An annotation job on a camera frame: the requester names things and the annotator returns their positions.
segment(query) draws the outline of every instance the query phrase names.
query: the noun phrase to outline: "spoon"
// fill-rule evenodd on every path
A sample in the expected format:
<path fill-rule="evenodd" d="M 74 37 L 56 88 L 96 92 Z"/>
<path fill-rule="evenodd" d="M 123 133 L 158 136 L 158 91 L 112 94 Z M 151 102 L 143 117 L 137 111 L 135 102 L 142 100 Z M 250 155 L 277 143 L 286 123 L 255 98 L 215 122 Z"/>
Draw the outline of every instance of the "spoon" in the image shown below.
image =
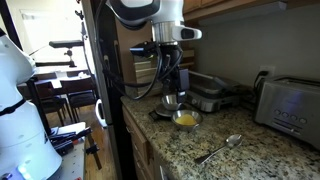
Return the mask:
<path fill-rule="evenodd" d="M 226 139 L 226 142 L 222 147 L 216 149 L 212 153 L 209 153 L 207 155 L 204 155 L 195 159 L 194 162 L 197 164 L 202 164 L 206 162 L 211 156 L 215 155 L 217 152 L 224 149 L 225 147 L 234 148 L 234 147 L 240 146 L 241 143 L 242 143 L 242 136 L 240 134 L 234 134 L 228 137 L 228 139 Z"/>

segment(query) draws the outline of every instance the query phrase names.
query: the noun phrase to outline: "bowl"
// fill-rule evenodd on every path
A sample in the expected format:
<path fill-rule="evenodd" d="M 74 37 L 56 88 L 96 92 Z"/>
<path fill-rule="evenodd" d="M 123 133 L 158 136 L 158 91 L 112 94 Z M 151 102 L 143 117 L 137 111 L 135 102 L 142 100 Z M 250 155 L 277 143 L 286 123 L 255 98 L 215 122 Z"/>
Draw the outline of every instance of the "bowl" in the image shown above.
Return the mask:
<path fill-rule="evenodd" d="M 165 95 L 161 101 L 163 106 L 170 111 L 176 111 L 182 105 L 182 103 L 177 103 L 177 96 L 175 94 Z"/>
<path fill-rule="evenodd" d="M 195 121 L 196 121 L 196 124 L 195 125 L 182 125 L 182 124 L 179 124 L 176 122 L 176 120 L 185 115 L 185 114 L 189 114 L 191 115 Z M 196 112 L 196 111 L 192 111 L 192 110 L 178 110 L 178 111 L 175 111 L 172 116 L 171 116 L 171 120 L 172 122 L 182 131 L 187 131 L 187 132 L 192 132 L 194 131 L 198 126 L 199 124 L 202 122 L 202 116 Z"/>

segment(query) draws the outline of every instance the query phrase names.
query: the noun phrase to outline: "electrical outlet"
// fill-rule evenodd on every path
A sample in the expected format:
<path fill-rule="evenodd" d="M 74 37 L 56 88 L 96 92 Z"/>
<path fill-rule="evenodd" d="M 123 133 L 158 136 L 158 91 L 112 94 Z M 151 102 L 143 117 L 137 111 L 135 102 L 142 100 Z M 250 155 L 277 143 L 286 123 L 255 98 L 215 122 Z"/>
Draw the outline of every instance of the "electrical outlet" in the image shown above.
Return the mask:
<path fill-rule="evenodd" d="M 268 71 L 269 74 L 266 77 L 272 77 L 272 76 L 274 76 L 275 70 L 276 70 L 275 66 L 260 66 L 259 72 L 260 71 Z"/>

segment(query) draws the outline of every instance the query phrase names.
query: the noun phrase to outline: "refrigerator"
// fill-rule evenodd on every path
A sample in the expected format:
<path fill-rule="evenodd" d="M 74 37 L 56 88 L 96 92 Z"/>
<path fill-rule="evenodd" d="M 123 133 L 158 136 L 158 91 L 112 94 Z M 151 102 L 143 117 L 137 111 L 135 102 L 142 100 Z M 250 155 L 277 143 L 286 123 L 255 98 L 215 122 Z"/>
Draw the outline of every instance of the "refrigerator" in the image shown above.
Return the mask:
<path fill-rule="evenodd" d="M 117 178 L 136 179 L 131 136 L 126 130 L 126 125 L 122 114 L 121 93 L 113 86 L 103 74 L 98 48 L 95 43 L 94 16 L 100 1 L 82 0 L 84 22 L 87 35 L 90 39 L 92 50 L 95 79 L 101 103 L 96 106 L 96 112 L 100 118 L 100 124 L 109 133 L 112 154 L 114 157 Z M 111 71 L 123 77 L 126 81 L 134 81 L 133 57 L 129 48 L 152 37 L 151 26 L 145 27 L 141 31 L 130 32 L 116 20 L 114 13 L 106 5 L 100 13 L 99 29 L 100 46 L 106 63 Z"/>

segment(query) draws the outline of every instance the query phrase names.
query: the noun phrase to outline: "stainless steel toaster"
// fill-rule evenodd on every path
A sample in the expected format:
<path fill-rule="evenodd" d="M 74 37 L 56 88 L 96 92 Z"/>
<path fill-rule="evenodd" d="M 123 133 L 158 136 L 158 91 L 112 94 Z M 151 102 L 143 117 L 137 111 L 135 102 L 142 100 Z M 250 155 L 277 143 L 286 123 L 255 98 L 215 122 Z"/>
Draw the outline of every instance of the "stainless steel toaster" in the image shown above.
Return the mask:
<path fill-rule="evenodd" d="M 260 86 L 254 121 L 320 149 L 320 80 L 278 76 Z"/>

